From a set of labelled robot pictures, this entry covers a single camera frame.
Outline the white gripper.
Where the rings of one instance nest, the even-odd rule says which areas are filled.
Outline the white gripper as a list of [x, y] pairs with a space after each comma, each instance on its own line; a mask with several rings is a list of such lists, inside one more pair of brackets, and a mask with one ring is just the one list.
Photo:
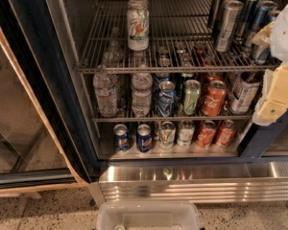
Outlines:
[[270, 45], [271, 54], [282, 62], [277, 69], [265, 71], [261, 97], [252, 121], [259, 126], [269, 126], [288, 109], [288, 4], [274, 22], [264, 26], [253, 38], [252, 44]]

